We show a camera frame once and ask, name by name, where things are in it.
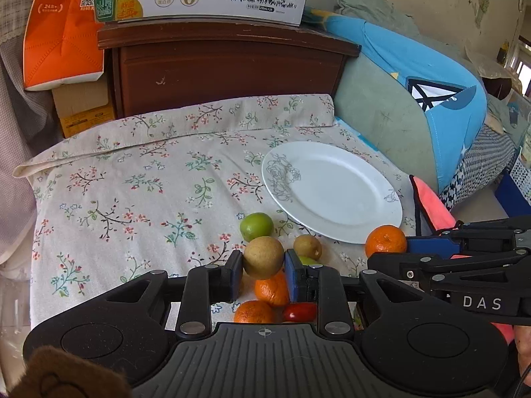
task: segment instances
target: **cherry tomato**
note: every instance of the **cherry tomato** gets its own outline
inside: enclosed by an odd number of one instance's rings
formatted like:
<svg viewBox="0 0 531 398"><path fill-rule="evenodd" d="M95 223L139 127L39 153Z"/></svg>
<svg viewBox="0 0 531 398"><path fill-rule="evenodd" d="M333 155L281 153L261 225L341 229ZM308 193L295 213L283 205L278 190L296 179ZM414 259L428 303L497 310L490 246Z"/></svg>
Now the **cherry tomato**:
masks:
<svg viewBox="0 0 531 398"><path fill-rule="evenodd" d="M282 312L284 321L306 322L317 317L317 304L313 302L291 303Z"/></svg>

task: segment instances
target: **metal screw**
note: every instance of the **metal screw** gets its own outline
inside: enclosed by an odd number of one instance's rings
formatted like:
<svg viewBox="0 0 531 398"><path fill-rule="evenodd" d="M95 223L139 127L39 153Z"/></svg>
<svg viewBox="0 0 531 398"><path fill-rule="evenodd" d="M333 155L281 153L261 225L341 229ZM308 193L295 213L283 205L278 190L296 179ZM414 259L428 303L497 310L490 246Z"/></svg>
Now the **metal screw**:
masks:
<svg viewBox="0 0 531 398"><path fill-rule="evenodd" d="M200 334L205 329L206 326L200 321L187 321L186 323L183 323L180 327L181 332L187 335Z"/></svg>
<svg viewBox="0 0 531 398"><path fill-rule="evenodd" d="M343 335L350 332L350 326L344 321L331 321L326 324L325 331L333 335Z"/></svg>

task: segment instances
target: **black cable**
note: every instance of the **black cable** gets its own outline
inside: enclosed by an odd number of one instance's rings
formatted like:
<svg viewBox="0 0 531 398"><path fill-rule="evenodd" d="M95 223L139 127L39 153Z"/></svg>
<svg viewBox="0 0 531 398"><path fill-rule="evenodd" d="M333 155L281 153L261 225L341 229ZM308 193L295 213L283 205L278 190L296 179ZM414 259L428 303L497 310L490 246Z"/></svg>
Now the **black cable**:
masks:
<svg viewBox="0 0 531 398"><path fill-rule="evenodd" d="M518 394L520 393L520 389L522 389L522 385L524 384L524 380L526 379L527 375L531 372L531 363L527 366L524 373L522 374L520 381L516 385L516 389L514 390L514 395L512 398L518 398Z"/></svg>

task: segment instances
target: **crosshair symbol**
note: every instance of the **crosshair symbol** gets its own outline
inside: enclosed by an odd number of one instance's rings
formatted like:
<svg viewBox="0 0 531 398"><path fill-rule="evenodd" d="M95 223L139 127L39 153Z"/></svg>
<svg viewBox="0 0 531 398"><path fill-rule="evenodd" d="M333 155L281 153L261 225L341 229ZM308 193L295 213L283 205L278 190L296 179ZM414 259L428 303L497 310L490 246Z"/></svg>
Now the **crosshair symbol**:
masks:
<svg viewBox="0 0 531 398"><path fill-rule="evenodd" d="M262 328L259 331L257 331L257 334L262 335L264 338L266 336L271 335L272 333L273 333L273 331L271 329L267 329L267 328Z"/></svg>

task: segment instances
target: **floral tablecloth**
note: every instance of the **floral tablecloth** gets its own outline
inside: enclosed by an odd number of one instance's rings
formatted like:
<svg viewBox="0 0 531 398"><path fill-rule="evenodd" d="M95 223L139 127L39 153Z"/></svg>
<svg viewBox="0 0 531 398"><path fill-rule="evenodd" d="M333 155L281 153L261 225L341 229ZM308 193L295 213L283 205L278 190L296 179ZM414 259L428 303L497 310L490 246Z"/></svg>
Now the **floral tablecloth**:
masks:
<svg viewBox="0 0 531 398"><path fill-rule="evenodd" d="M284 248L314 234L278 207L262 181L265 154L293 141L336 145L371 163L394 187L386 201L402 202L402 229L414 233L408 175L336 122L328 95L229 99L132 116L66 139L15 170L30 181L38 206L31 325L149 270L183 276L222 264L244 249L239 226L249 213L269 214ZM322 263L343 275L366 267L363 246L320 238ZM212 305L214 323L232 321L238 305L254 299L252 280L244 275L244 283L236 303Z"/></svg>

